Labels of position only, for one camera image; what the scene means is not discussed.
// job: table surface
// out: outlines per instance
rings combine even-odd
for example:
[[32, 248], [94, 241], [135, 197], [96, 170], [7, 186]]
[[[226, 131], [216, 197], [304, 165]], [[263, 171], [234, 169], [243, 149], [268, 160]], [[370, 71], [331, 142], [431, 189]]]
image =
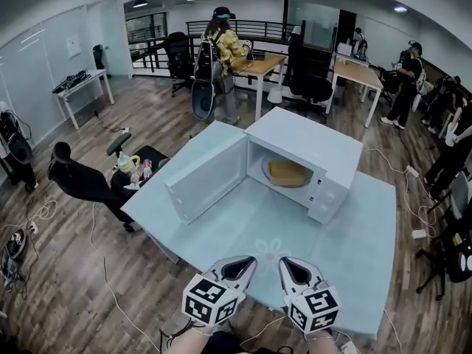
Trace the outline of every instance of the table surface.
[[357, 172], [344, 203], [326, 226], [307, 209], [245, 178], [230, 193], [186, 226], [164, 182], [211, 148], [240, 135], [214, 122], [191, 139], [122, 208], [169, 250], [206, 271], [216, 261], [254, 255], [257, 270], [247, 294], [268, 307], [283, 306], [278, 274], [282, 256], [317, 265], [336, 287], [341, 330], [376, 338], [392, 275], [395, 250], [395, 188]]
[[245, 72], [249, 74], [261, 74], [265, 75], [271, 71], [277, 64], [283, 62], [286, 56], [265, 54], [264, 60], [247, 60], [246, 58], [236, 58], [231, 63], [231, 68], [234, 73]]
[[70, 94], [74, 93], [76, 90], [87, 85], [93, 79], [106, 74], [106, 69], [90, 69], [87, 72], [90, 74], [90, 77], [88, 79], [84, 80], [82, 83], [78, 83], [74, 88], [71, 88], [68, 91], [62, 91], [61, 93], [58, 93], [58, 96], [61, 98], [64, 98], [65, 96], [69, 96]]
[[373, 69], [352, 62], [343, 64], [339, 59], [336, 59], [334, 72], [341, 77], [357, 81], [373, 88], [382, 89], [384, 87]]

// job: woman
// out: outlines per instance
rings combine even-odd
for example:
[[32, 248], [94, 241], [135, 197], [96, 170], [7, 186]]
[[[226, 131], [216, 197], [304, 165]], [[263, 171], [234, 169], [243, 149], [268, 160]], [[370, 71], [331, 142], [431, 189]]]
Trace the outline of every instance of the woman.
[[[235, 32], [229, 27], [229, 19], [236, 18], [226, 7], [218, 7], [213, 11], [212, 20], [206, 27], [204, 38], [210, 38], [217, 43], [220, 50], [220, 59], [223, 63], [223, 72], [217, 87], [224, 96], [225, 122], [234, 125], [239, 120], [236, 110], [235, 79], [231, 71], [231, 63], [235, 58], [245, 57], [251, 49], [251, 42], [246, 41], [242, 46]], [[215, 109], [212, 110], [206, 124], [215, 120]]]

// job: desk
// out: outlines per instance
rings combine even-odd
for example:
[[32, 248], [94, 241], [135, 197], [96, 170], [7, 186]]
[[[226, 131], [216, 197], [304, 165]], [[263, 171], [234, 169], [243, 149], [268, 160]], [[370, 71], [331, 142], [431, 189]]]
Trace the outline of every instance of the desk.
[[375, 339], [395, 251], [393, 186], [357, 172], [343, 205], [323, 226], [307, 216], [305, 207], [248, 177], [191, 224], [181, 222], [164, 183], [241, 132], [212, 123], [160, 169], [123, 211], [200, 271], [222, 258], [254, 255], [258, 265], [247, 294], [277, 310], [283, 306], [279, 258], [291, 255], [314, 263], [341, 297], [343, 307], [335, 328]]
[[79, 129], [79, 125], [77, 124], [77, 121], [75, 120], [74, 112], [72, 111], [69, 100], [68, 100], [68, 97], [71, 94], [75, 93], [79, 89], [83, 88], [84, 86], [90, 84], [92, 81], [95, 81], [95, 80], [98, 80], [101, 94], [103, 94], [102, 84], [100, 84], [100, 79], [99, 79], [100, 76], [103, 76], [103, 79], [105, 80], [106, 91], [108, 93], [108, 98], [110, 99], [110, 103], [112, 105], [115, 103], [113, 99], [113, 95], [111, 94], [110, 84], [108, 84], [108, 78], [106, 77], [106, 69], [92, 69], [88, 71], [88, 73], [90, 74], [90, 77], [87, 80], [84, 80], [82, 83], [77, 84], [74, 88], [70, 88], [68, 91], [62, 91], [61, 93], [56, 94], [56, 98], [58, 99], [59, 106], [60, 106], [60, 99], [64, 101], [64, 105], [66, 105], [66, 109], [69, 112], [72, 123], [74, 124], [74, 127], [76, 130]]
[[333, 101], [333, 95], [336, 89], [336, 81], [338, 80], [338, 77], [343, 77], [344, 79], [355, 81], [363, 86], [366, 86], [361, 98], [362, 103], [366, 99], [369, 88], [376, 90], [374, 103], [370, 108], [369, 116], [367, 117], [366, 124], [364, 125], [366, 128], [369, 127], [370, 120], [372, 119], [375, 107], [377, 106], [378, 98], [380, 97], [381, 91], [384, 88], [381, 81], [378, 79], [373, 69], [367, 68], [365, 66], [359, 66], [358, 64], [354, 63], [343, 64], [339, 59], [336, 59], [333, 73], [333, 93], [331, 94], [330, 99], [327, 101], [326, 114], [330, 113], [331, 103]]
[[264, 76], [270, 71], [281, 65], [282, 69], [279, 74], [279, 88], [282, 88], [283, 64], [286, 56], [276, 54], [265, 54], [264, 60], [247, 60], [246, 58], [236, 58], [231, 63], [231, 68], [235, 74], [254, 76], [257, 78], [257, 94], [256, 94], [256, 117], [257, 121], [261, 116], [263, 104], [263, 86]]

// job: office chair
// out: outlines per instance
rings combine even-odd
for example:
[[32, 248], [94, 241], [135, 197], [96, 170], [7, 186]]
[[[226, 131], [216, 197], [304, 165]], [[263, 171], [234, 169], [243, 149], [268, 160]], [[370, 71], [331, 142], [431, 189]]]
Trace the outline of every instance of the office chair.
[[[130, 133], [124, 133], [108, 147], [106, 153], [109, 156], [113, 153], [118, 156], [122, 151], [122, 145], [130, 138]], [[145, 159], [152, 161], [153, 173], [159, 169], [159, 162], [167, 159], [165, 155], [147, 145], [140, 148], [135, 154], [142, 161]], [[70, 146], [65, 142], [58, 142], [52, 150], [48, 178], [58, 184], [59, 188], [71, 197], [105, 204], [117, 219], [123, 222], [127, 232], [134, 231], [131, 225], [133, 219], [125, 214], [121, 207], [134, 195], [136, 190], [124, 188], [125, 185], [130, 184], [130, 178], [123, 172], [116, 171], [111, 178], [111, 186], [109, 186], [100, 171], [71, 159]]]
[[331, 83], [326, 80], [327, 69], [310, 61], [310, 50], [303, 46], [302, 37], [292, 34], [292, 41], [288, 47], [288, 75], [284, 84], [288, 85], [290, 91], [302, 96], [303, 101], [296, 103], [296, 109], [304, 117], [309, 111], [314, 111], [322, 117], [322, 123], [326, 123], [325, 106], [319, 105], [326, 101], [333, 93]]
[[170, 76], [183, 79], [180, 83], [175, 83], [172, 87], [172, 97], [183, 87], [192, 85], [193, 59], [190, 57], [189, 38], [182, 32], [173, 32], [162, 43], [169, 58], [168, 66]]
[[431, 263], [431, 273], [417, 288], [418, 294], [421, 294], [423, 289], [439, 275], [441, 293], [436, 296], [436, 300], [440, 301], [445, 293], [446, 272], [452, 283], [463, 282], [472, 277], [471, 222], [472, 204], [469, 204], [460, 220], [453, 222], [440, 236], [431, 241], [433, 254], [423, 249], [416, 253], [416, 258], [425, 256]]

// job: wooden desk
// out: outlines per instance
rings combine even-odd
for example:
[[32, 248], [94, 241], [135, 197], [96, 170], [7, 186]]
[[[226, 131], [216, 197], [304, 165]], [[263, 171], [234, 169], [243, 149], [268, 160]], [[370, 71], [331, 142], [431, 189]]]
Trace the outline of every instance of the wooden desk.
[[362, 103], [365, 101], [369, 88], [376, 90], [374, 103], [370, 108], [369, 116], [367, 117], [365, 124], [366, 128], [369, 127], [370, 120], [372, 119], [375, 107], [377, 106], [378, 98], [380, 97], [381, 91], [384, 88], [381, 81], [378, 79], [373, 69], [351, 62], [343, 64], [339, 59], [336, 59], [333, 73], [333, 93], [331, 94], [330, 99], [327, 101], [326, 114], [330, 113], [331, 103], [333, 101], [333, 95], [336, 89], [336, 81], [338, 80], [338, 77], [343, 77], [344, 79], [355, 81], [356, 83], [366, 86], [361, 98]]
[[266, 53], [264, 60], [247, 60], [246, 58], [237, 58], [231, 63], [231, 68], [235, 74], [254, 76], [257, 78], [255, 120], [258, 120], [261, 116], [264, 76], [266, 76], [278, 65], [281, 65], [279, 74], [279, 88], [282, 90], [283, 64], [286, 58], [287, 57], [284, 55]]

